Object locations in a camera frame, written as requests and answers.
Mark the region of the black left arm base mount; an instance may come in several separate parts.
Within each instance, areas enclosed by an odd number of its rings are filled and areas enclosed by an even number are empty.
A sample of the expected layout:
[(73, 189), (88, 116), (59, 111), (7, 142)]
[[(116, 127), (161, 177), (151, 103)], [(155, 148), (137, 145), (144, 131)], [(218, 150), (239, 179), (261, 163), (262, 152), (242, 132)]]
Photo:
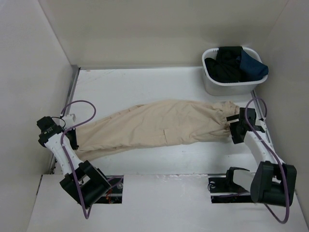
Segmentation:
[(107, 176), (112, 189), (106, 192), (96, 204), (121, 204), (124, 190), (124, 176)]

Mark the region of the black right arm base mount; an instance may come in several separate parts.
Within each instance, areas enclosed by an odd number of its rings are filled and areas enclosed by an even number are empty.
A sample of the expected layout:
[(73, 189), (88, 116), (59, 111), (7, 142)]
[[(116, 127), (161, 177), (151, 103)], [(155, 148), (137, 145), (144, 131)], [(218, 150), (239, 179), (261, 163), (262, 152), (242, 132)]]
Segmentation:
[(230, 167), (225, 174), (210, 174), (208, 190), (212, 203), (252, 203), (250, 187), (255, 171)]

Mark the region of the beige drawstring trousers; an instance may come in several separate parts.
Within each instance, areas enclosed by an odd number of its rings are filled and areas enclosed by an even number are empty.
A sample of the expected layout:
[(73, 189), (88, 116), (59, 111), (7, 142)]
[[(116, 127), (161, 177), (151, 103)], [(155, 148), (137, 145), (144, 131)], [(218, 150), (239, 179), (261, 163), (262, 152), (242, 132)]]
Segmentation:
[(76, 129), (81, 160), (95, 160), (132, 149), (225, 140), (226, 118), (239, 113), (231, 101), (164, 100), (136, 105)]

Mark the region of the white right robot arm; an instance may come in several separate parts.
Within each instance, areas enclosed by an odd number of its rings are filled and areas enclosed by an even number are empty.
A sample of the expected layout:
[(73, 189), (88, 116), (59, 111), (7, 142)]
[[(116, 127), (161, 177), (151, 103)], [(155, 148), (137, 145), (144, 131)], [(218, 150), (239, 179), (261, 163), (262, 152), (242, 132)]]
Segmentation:
[(239, 114), (227, 118), (231, 120), (235, 120), (229, 126), (233, 143), (244, 143), (258, 167), (255, 174), (244, 168), (230, 167), (224, 179), (225, 188), (235, 191), (242, 187), (255, 203), (291, 206), (297, 175), (295, 166), (286, 164), (274, 153), (266, 141), (265, 129), (255, 124), (253, 108), (240, 108)]

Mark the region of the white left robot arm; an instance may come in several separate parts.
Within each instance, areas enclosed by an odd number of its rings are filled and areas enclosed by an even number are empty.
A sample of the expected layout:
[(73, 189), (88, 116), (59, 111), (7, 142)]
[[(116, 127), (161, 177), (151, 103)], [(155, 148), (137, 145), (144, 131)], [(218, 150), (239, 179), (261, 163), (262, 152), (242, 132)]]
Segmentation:
[(37, 126), (41, 130), (39, 143), (53, 153), (61, 167), (61, 187), (85, 210), (89, 209), (111, 189), (107, 177), (89, 161), (77, 157), (65, 131), (50, 116), (38, 120)]

